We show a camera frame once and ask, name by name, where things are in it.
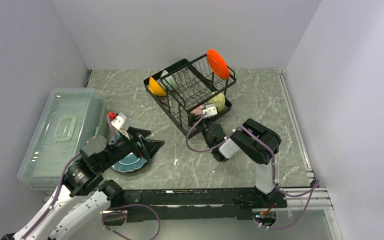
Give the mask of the teal scalloped plate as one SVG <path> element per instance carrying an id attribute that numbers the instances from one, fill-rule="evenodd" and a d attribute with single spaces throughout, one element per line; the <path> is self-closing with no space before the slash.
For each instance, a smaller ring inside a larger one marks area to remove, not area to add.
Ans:
<path id="1" fill-rule="evenodd" d="M 130 153 L 111 166 L 111 169 L 119 173 L 132 173 L 141 169 L 148 160 Z"/>

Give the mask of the pale yellow mug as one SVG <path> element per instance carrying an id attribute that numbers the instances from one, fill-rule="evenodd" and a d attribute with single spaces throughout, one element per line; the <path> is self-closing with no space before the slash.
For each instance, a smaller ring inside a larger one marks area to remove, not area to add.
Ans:
<path id="1" fill-rule="evenodd" d="M 225 95 L 221 92 L 217 95 L 215 95 L 213 98 L 211 98 L 208 101 L 209 104 L 214 104 L 215 107 L 217 108 L 218 112 L 221 112 L 225 109 L 225 104 L 226 104 L 226 98 Z"/>

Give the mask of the black wire dish rack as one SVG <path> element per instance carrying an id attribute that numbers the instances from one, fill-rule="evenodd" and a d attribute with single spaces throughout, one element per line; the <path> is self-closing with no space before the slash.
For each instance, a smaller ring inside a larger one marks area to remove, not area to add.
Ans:
<path id="1" fill-rule="evenodd" d="M 149 89 L 150 79 L 159 81 L 163 70 L 144 79 L 143 84 L 146 91 L 174 125 L 184 135 L 187 135 L 199 119 L 192 111 L 207 104 L 217 94 L 226 95 L 227 89 L 236 83 L 235 71 L 230 67 L 228 69 L 228 80 L 218 77 L 213 73 L 208 64 L 207 55 L 204 54 L 192 61 L 183 58 L 163 68 L 163 70 L 168 71 L 165 77 L 173 77 L 177 84 L 177 89 L 174 91 L 166 90 L 165 96 L 154 95 Z"/>

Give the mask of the yellow ribbed bowl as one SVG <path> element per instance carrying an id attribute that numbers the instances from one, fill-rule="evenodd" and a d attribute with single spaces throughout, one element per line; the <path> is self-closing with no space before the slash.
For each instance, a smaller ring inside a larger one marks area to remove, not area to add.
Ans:
<path id="1" fill-rule="evenodd" d="M 157 97 L 165 97 L 167 95 L 165 90 L 160 86 L 160 84 L 152 76 L 149 78 L 148 89 L 154 96 L 157 96 Z"/>

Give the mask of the light green ceramic bowl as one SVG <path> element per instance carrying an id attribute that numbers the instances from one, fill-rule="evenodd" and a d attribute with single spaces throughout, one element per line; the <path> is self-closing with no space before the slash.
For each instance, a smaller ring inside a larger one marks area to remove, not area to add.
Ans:
<path id="1" fill-rule="evenodd" d="M 167 70 L 162 71 L 160 76 L 160 82 L 168 91 L 176 91 L 179 88 L 175 78 L 172 75 L 169 75 L 169 72 Z"/>

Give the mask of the orange plate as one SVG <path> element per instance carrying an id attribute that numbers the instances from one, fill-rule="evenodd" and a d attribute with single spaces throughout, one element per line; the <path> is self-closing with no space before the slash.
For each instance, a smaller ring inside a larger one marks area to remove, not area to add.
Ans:
<path id="1" fill-rule="evenodd" d="M 206 57 L 213 73 L 221 79 L 228 80 L 230 72 L 223 57 L 214 49 L 209 49 L 206 53 Z"/>

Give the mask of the pink mug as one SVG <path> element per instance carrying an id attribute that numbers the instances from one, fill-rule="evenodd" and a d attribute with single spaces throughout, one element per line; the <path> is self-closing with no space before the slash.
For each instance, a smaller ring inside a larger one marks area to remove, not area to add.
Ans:
<path id="1" fill-rule="evenodd" d="M 205 109 L 204 105 L 200 105 L 193 109 L 190 113 L 194 116 L 201 116 L 203 114 L 203 110 Z"/>

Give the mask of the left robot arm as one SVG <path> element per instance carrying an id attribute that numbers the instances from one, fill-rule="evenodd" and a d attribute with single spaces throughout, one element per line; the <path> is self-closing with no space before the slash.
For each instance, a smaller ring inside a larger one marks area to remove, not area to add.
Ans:
<path id="1" fill-rule="evenodd" d="M 48 201 L 17 232 L 4 240 L 56 240 L 76 231 L 87 217 L 104 210 L 124 208 L 125 191 L 103 173 L 129 155 L 151 160 L 165 141 L 150 139 L 150 130 L 129 127 L 128 136 L 108 141 L 93 135 L 64 166 L 58 184 Z"/>

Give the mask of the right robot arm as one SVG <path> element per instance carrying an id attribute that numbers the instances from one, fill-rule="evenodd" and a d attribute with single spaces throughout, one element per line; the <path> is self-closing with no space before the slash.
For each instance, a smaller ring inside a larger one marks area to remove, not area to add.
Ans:
<path id="1" fill-rule="evenodd" d="M 275 201 L 278 184 L 273 180 L 273 155 L 278 153 L 282 143 L 275 131 L 249 118 L 230 137 L 218 123 L 204 123 L 201 134 L 218 162 L 226 162 L 239 152 L 246 154 L 256 164 L 256 203 L 267 208 Z"/>

